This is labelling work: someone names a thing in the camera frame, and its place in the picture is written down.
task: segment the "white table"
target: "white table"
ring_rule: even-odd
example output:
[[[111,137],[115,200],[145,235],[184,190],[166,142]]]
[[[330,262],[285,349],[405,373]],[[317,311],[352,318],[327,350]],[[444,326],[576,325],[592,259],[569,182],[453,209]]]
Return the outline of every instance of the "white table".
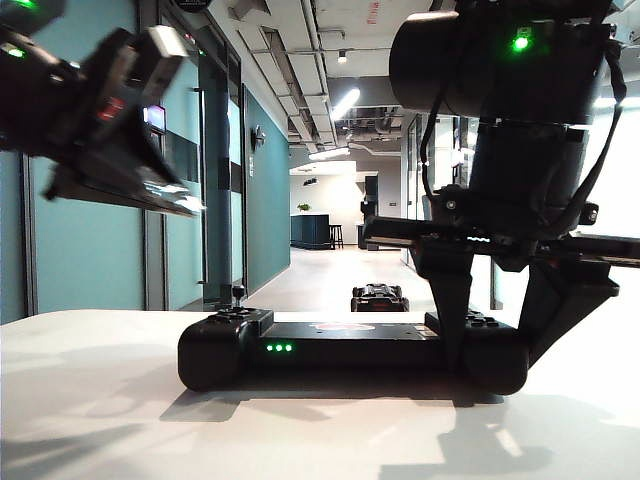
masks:
[[[615,308],[577,327],[504,399],[367,372],[197,395],[178,379],[176,344],[202,313],[28,318],[1,329],[1,476],[638,479],[640,315]],[[608,334],[607,322],[627,330]]]

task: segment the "black metal bracket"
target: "black metal bracket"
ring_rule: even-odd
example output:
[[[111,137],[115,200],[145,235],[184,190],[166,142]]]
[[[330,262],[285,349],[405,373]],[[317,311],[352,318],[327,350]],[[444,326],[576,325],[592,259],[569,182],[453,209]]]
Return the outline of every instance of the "black metal bracket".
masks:
[[[433,248],[423,239],[411,249],[418,275],[429,280],[438,310],[438,333],[443,340],[447,366],[458,365],[471,293],[473,253],[448,248]]]
[[[556,342],[606,300],[618,295],[611,265],[595,261],[534,261],[518,330],[533,365]]]

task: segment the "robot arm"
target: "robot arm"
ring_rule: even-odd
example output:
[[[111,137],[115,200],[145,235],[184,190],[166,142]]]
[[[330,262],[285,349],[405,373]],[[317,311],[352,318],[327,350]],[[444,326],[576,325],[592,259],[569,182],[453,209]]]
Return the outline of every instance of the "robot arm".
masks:
[[[409,248],[430,282],[449,368],[494,362],[496,378],[510,379],[506,390],[517,390],[527,367],[618,294],[612,265],[640,267],[638,241],[569,235],[595,223],[597,206],[586,200],[626,93],[620,45],[603,23],[612,8],[611,0],[459,0],[455,11],[410,17],[391,51],[398,100],[430,112],[424,145],[438,112],[479,117],[480,127],[468,188],[431,192],[423,151],[433,220],[371,218],[365,238]],[[603,152],[579,186],[587,136],[575,126],[592,121],[605,63],[617,106]],[[528,266],[530,280],[518,329],[470,346],[474,255],[491,256],[505,271]],[[509,370],[523,355],[526,367]],[[482,383],[485,371],[474,374]]]
[[[0,148],[58,163],[46,196],[182,215],[202,209],[151,143],[143,109],[157,104],[187,56],[177,33],[118,29],[74,66],[28,35],[64,1],[0,4]]]

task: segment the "hallway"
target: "hallway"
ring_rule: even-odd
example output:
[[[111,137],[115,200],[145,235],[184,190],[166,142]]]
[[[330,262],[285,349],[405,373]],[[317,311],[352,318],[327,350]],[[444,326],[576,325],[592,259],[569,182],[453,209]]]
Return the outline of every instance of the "hallway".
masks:
[[[400,251],[291,249],[291,267],[245,304],[280,312],[349,311],[351,290],[367,283],[400,285],[411,311],[434,310],[429,284],[407,267]]]

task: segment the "dark blue counter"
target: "dark blue counter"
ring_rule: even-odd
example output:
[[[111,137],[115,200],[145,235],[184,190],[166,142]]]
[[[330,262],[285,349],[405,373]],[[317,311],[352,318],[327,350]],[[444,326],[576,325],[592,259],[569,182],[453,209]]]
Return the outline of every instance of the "dark blue counter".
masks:
[[[329,215],[291,215],[291,246],[307,250],[329,250]]]

